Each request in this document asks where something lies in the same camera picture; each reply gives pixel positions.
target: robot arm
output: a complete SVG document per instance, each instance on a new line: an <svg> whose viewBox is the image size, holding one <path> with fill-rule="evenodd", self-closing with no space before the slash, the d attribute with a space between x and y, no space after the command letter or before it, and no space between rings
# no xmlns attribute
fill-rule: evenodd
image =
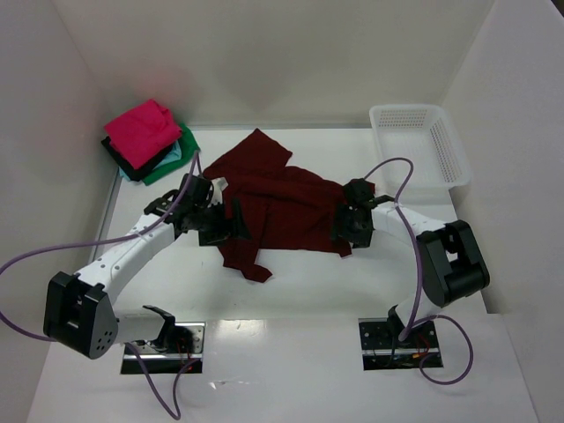
<svg viewBox="0 0 564 423"><path fill-rule="evenodd" d="M144 228L154 224L178 195L175 189L145 208L145 215L127 235L137 235L111 248L73 275L57 273L49 282L43 331L90 359L102 356L112 344L149 340L155 348L187 334L174 325L175 319L154 306L134 312L114 311L123 288L162 249L190 229L197 230L199 244L218 245L229 237L249 239L237 200L233 217L225 218L222 203L213 204L218 192L212 182L192 177L180 203L148 234Z"/></svg>
<svg viewBox="0 0 564 423"><path fill-rule="evenodd" d="M411 245L404 222L390 196L375 197L364 180L345 185L347 204L338 206L333 236L345 238L354 248L370 246L372 232L388 233ZM490 276L474 234L466 222L431 219L399 205L417 239L423 270L423 293L416 320L436 315L442 308L489 285ZM414 295L390 310L399 329L407 324Z"/></svg>

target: stack of folded clothes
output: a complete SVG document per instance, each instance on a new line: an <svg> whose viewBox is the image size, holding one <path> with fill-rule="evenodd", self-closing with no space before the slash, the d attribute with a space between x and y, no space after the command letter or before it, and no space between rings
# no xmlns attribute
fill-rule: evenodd
<svg viewBox="0 0 564 423"><path fill-rule="evenodd" d="M184 166L198 150L192 132L174 122L170 110L155 100L131 109L108 123L102 145L128 181L150 185Z"/></svg>

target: light blue cloth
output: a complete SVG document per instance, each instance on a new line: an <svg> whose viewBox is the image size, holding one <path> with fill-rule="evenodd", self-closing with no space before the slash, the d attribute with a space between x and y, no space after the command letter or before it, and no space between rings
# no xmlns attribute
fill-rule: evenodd
<svg viewBox="0 0 564 423"><path fill-rule="evenodd" d="M180 160L181 158L182 158L182 150L180 149L180 144L178 144L178 141L174 141L173 149L153 169L156 169L157 167L161 167L162 165L166 165L167 163ZM122 171L121 168L120 168L120 176L124 180L130 181L130 178L125 174L125 172Z"/></svg>

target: folded clothes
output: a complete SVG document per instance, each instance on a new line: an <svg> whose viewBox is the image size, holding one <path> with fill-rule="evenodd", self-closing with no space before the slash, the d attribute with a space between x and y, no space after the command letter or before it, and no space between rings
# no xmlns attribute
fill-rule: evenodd
<svg viewBox="0 0 564 423"><path fill-rule="evenodd" d="M143 178L143 183L145 185L151 185L152 183L158 181L160 178L184 166L190 161L190 159L192 159L194 152L200 149L196 142L196 139L194 138L194 135L192 134L192 131L184 123L181 123L180 127L182 130L182 135L180 138L178 138L178 144L180 145L180 149L182 151L182 157L177 161L172 161L153 170L148 176Z"/></svg>
<svg viewBox="0 0 564 423"><path fill-rule="evenodd" d="M167 163L170 163L172 161L177 161L180 160L182 158L182 150L180 148L180 144L178 143L178 140L176 140L176 142L174 142L173 146L172 146L172 150L170 151L169 154L167 154L167 156L161 160L159 162L159 164L157 166L155 166L155 169L158 169L159 167L166 165ZM120 168L120 176L126 180L126 181L130 181L130 178L127 176L127 174L125 172L123 172L123 169Z"/></svg>
<svg viewBox="0 0 564 423"><path fill-rule="evenodd" d="M240 201L252 239L228 239L219 251L223 265L240 270L247 279L264 282L272 275L255 264L259 249L351 254L348 242L330 238L336 205L345 202L342 186L286 166L291 156L292 152L255 130L204 170L207 179L227 180L223 191L227 217L231 200Z"/></svg>
<svg viewBox="0 0 564 423"><path fill-rule="evenodd" d="M181 135L170 110L155 100L148 100L116 117L104 129L111 146L136 170Z"/></svg>
<svg viewBox="0 0 564 423"><path fill-rule="evenodd" d="M110 156L112 156L112 159L114 159L115 163L117 163L120 169L122 169L123 172L132 181L141 181L143 178L151 174L155 166L157 166L173 149L172 145L163 148L160 152L157 152L156 155L150 158L149 161L147 161L139 169L134 169L133 166L126 159L124 159L122 155L114 149L114 147L112 147L110 137L105 137L101 141L101 143L104 146L104 148L109 152Z"/></svg>

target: green cloth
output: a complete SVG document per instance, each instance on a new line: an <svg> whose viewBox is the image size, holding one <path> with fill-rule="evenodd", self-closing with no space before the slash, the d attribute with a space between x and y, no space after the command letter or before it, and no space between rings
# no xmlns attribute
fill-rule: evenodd
<svg viewBox="0 0 564 423"><path fill-rule="evenodd" d="M200 149L200 147L197 145L194 135L192 134L192 131L189 130L184 123L180 123L180 128L182 130L182 134L180 138L178 138L178 144L180 144L182 157L177 161L172 161L153 170L149 174L149 176L143 179L143 183L145 185L151 185L152 183L158 181L160 178L184 166L190 161L190 159L192 159L194 152Z"/></svg>

